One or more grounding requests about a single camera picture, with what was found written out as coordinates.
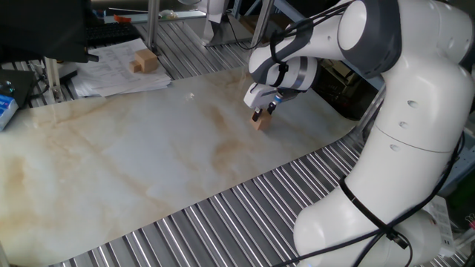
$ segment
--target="wooden block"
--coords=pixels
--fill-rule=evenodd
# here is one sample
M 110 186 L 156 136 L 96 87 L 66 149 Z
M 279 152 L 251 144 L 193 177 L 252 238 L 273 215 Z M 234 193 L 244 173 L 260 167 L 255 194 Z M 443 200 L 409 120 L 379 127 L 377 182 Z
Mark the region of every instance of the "wooden block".
M 269 114 L 267 110 L 262 110 L 262 114 L 259 116 L 257 122 L 253 121 L 252 118 L 250 122 L 257 131 L 265 131 L 270 126 L 271 119 L 272 115 Z
M 136 73 L 142 70 L 142 66 L 140 66 L 140 63 L 137 60 L 134 60 L 128 63 L 128 69 L 131 70 L 132 73 Z
M 142 66 L 143 73 L 149 73 L 158 68 L 157 56 L 149 49 L 142 49 L 135 52 L 135 60 Z

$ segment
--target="black cable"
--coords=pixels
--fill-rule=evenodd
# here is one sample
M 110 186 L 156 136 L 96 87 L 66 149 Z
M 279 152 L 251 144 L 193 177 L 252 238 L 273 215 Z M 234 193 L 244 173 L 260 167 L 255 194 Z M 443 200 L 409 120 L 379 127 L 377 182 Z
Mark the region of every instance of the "black cable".
M 448 167 L 447 169 L 445 170 L 442 178 L 437 182 L 437 185 L 436 187 L 432 190 L 432 192 L 430 193 L 430 195 L 425 199 L 423 200 L 422 202 L 420 202 L 418 205 L 415 205 L 413 208 L 411 208 L 409 211 L 407 211 L 406 213 L 404 213 L 403 215 L 401 215 L 400 217 L 394 219 L 392 222 L 388 223 L 387 225 L 390 226 L 390 227 L 394 227 L 395 225 L 398 225 L 399 223 L 405 221 L 407 218 L 411 217 L 412 215 L 414 215 L 417 211 L 419 211 L 421 208 L 423 208 L 425 205 L 427 205 L 436 195 L 437 193 L 440 191 L 440 188 L 442 188 L 442 186 L 444 185 L 445 181 L 447 181 L 447 178 L 452 170 L 452 167 L 453 167 L 453 164 L 455 163 L 456 161 L 456 158 L 457 158 L 457 151 L 459 150 L 459 148 L 461 147 L 461 144 L 462 144 L 462 137 L 460 137 L 459 139 L 459 142 L 457 143 L 457 146 L 455 147 L 455 149 L 453 150 L 453 153 L 452 153 L 452 156 L 451 156 L 451 159 L 449 160 L 448 162 Z M 305 259 L 308 259 L 310 257 L 314 257 L 314 256 L 318 256 L 320 254 L 324 254 L 324 253 L 327 253 L 327 252 L 331 252 L 331 251 L 334 251 L 334 250 L 337 250 L 337 249 L 340 249 L 340 248 L 344 248 L 344 247 L 347 247 L 349 245 L 352 245 L 352 244 L 355 244 L 357 242 L 360 242 L 362 240 L 366 240 L 367 238 L 370 238 L 370 237 L 373 237 L 377 234 L 380 234 L 380 233 L 383 233 L 383 231 L 381 229 L 377 229 L 375 231 L 372 231 L 368 234 L 365 234 L 365 235 L 362 235 L 360 237 L 356 237 L 355 239 L 353 240 L 349 240 L 349 241 L 346 241 L 346 242 L 343 242 L 341 244 L 338 244 L 338 245 L 334 245 L 332 247 L 329 247 L 329 248 L 323 248 L 319 251 L 314 251 L 314 252 L 311 252 L 311 253 L 308 253 L 308 254 L 305 254 L 305 255 L 302 255 L 302 256 L 299 256 L 299 257 L 296 257 L 294 259 L 291 259 L 291 260 L 287 260 L 286 262 L 283 262 L 283 263 L 279 263 L 277 265 L 274 265 L 273 267 L 284 267 L 284 266 L 288 266 L 290 264 L 293 264 L 293 263 L 296 263 L 296 262 L 299 262 L 299 261 L 302 261 L 302 260 L 305 260 Z M 409 248 L 410 248 L 410 261 L 412 261 L 412 245 L 409 243 L 409 240 L 404 237 L 402 234 L 400 234 L 407 242 L 407 244 L 409 245 Z
M 473 249 L 472 253 L 470 253 L 470 255 L 468 255 L 468 258 L 465 261 L 465 263 L 462 265 L 462 267 L 468 267 L 468 264 L 472 260 L 472 257 L 474 257 L 474 255 L 475 255 L 475 248 Z
M 464 135 L 463 132 L 462 132 L 462 136 L 460 138 L 462 139 L 462 142 L 461 142 L 459 151 L 457 152 L 457 156 L 460 156 L 460 154 L 462 153 L 463 148 L 465 147 L 465 135 Z
M 363 261 L 364 257 L 366 257 L 366 254 L 370 252 L 370 250 L 373 248 L 373 246 L 381 239 L 381 237 L 384 236 L 384 232 L 380 231 L 379 234 L 377 234 L 375 237 L 372 238 L 372 240 L 366 244 L 364 247 L 363 251 L 359 254 L 358 258 L 356 258 L 356 261 L 353 263 L 353 267 L 358 267 L 361 261 Z
M 253 47 L 243 46 L 239 43 L 238 38 L 237 38 L 236 33 L 235 33 L 235 29 L 233 28 L 231 22 L 229 23 L 229 26 L 231 26 L 232 35 L 235 36 L 236 44 L 244 50 L 252 50 L 252 49 L 256 48 L 262 42 L 262 39 L 264 38 L 264 35 L 262 35 L 262 37 L 259 39 L 258 43 L 255 44 Z
M 37 86 L 39 84 L 40 81 L 44 81 L 46 79 L 46 75 L 42 74 L 36 81 L 35 83 L 33 83 L 33 85 L 31 86 L 32 88 L 34 88 L 35 86 Z
M 396 233 L 399 237 L 401 237 L 407 243 L 407 246 L 409 247 L 409 260 L 407 261 L 407 263 L 405 265 L 405 267 L 409 267 L 410 262 L 413 261 L 413 246 L 410 244 L 409 239 L 405 235 L 401 234 L 398 231 L 396 231 Z M 360 265 L 360 263 L 361 263 L 361 261 L 363 261 L 364 257 L 368 254 L 368 252 L 370 252 L 370 250 L 373 248 L 373 246 L 383 236 L 384 236 L 384 232 L 381 232 L 381 233 L 377 234 L 368 244 L 366 244 L 366 246 L 364 247 L 363 252 L 360 253 L 360 255 L 358 256 L 358 259 L 356 259 L 355 263 L 353 263 L 353 267 L 358 267 Z
M 399 233 L 399 235 L 402 237 L 402 239 L 404 239 L 404 241 L 406 241 L 407 245 L 409 246 L 409 260 L 407 261 L 406 265 L 404 266 L 404 267 L 409 267 L 410 262 L 413 261 L 413 254 L 414 254 L 413 246 L 410 244 L 409 239 L 405 235 L 403 235 L 401 233 Z
M 347 247 L 349 245 L 352 245 L 352 244 L 355 244 L 355 243 L 358 243 L 360 241 L 363 241 L 363 240 L 366 240 L 372 236 L 374 236 L 375 234 L 379 233 L 379 229 L 378 230 L 375 230 L 375 231 L 372 231 L 368 234 L 364 234 L 360 237 L 356 237 L 355 239 L 353 240 L 350 240 L 350 241 L 346 241 L 346 242 L 343 242 L 341 244 L 338 244 L 338 245 L 334 245 L 334 246 L 331 246 L 329 248 L 323 248 L 319 251 L 314 251 L 314 252 L 311 252 L 311 253 L 308 253 L 308 254 L 305 254 L 303 256 L 299 256 L 299 257 L 296 257 L 292 260 L 287 260 L 286 262 L 283 262 L 283 263 L 279 263 L 279 264 L 276 264 L 274 265 L 273 267 L 284 267 L 284 266 L 288 266 L 290 264 L 293 264 L 293 263 L 296 263 L 296 262 L 299 262 L 301 260 L 305 260 L 305 259 L 308 259 L 310 257 L 314 257 L 314 256 L 318 256 L 320 254 L 324 254 L 324 253 L 327 253 L 327 252 L 331 252 L 331 251 L 335 251 L 337 249 L 340 249 L 340 248 L 344 248 L 344 247 Z
M 48 89 L 50 89 L 50 85 L 46 85 L 45 88 L 43 88 L 43 90 L 39 93 L 31 94 L 30 99 L 35 99 L 35 98 L 40 97 L 43 93 L 46 93 Z

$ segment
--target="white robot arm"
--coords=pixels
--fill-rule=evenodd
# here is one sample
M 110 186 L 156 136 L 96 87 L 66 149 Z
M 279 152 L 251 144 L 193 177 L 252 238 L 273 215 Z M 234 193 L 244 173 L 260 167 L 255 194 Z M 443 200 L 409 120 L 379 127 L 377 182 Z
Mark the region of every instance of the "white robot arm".
M 425 200 L 451 159 L 474 98 L 474 81 L 459 66 L 473 52 L 474 27 L 467 14 L 433 0 L 338 4 L 347 6 L 344 13 L 327 11 L 305 21 L 312 24 L 288 31 L 294 36 L 277 44 L 274 56 L 270 45 L 258 48 L 249 61 L 255 84 L 245 102 L 256 109 L 253 119 L 263 108 L 272 112 L 310 88 L 317 58 L 346 59 L 366 77 L 381 74 L 386 82 L 384 104 L 345 186 L 298 215 L 294 241 L 300 255 L 377 230 L 355 202 L 387 225 Z M 323 22 L 313 27 L 318 20 Z M 439 252 L 439 229 L 423 211 L 394 229 L 412 244 L 410 264 Z M 351 266 L 368 243 L 310 257 L 301 265 Z M 403 266 L 409 258 L 409 249 L 381 238 L 362 266 Z

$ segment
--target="paper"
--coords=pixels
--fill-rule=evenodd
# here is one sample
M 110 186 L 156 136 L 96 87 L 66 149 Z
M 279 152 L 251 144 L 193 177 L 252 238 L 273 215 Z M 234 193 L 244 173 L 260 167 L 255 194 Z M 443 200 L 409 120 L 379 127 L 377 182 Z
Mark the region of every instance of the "paper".
M 134 53 L 147 47 L 141 39 L 89 50 L 99 62 L 77 64 L 78 75 L 72 79 L 79 96 L 110 96 L 166 87 L 171 79 L 160 66 L 150 73 L 132 73 L 128 69 Z

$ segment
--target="stain on marble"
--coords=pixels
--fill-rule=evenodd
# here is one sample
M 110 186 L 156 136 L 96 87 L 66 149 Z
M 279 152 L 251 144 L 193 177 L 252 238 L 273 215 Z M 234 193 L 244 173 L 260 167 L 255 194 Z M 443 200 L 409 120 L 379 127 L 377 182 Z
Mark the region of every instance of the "stain on marble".
M 243 103 L 251 82 L 241 68 L 167 90 L 19 111 L 0 134 L 0 240 L 11 262 L 45 266 L 74 257 L 353 126 L 324 102 L 321 111 L 309 109 L 323 101 L 309 92 L 284 103 L 269 130 L 256 131 Z M 190 93 L 193 99 L 183 97 Z M 301 113 L 306 119 L 293 119 Z M 341 131 L 330 132 L 333 125 Z
M 200 106 L 201 112 L 203 112 L 203 115 L 206 116 L 207 118 L 210 118 L 210 120 L 213 122 L 214 126 L 216 129 L 219 130 L 221 133 L 227 133 L 229 132 L 229 126 L 228 123 L 226 123 L 226 119 L 224 115 L 222 114 L 222 111 L 213 104 L 208 104 L 206 106 Z

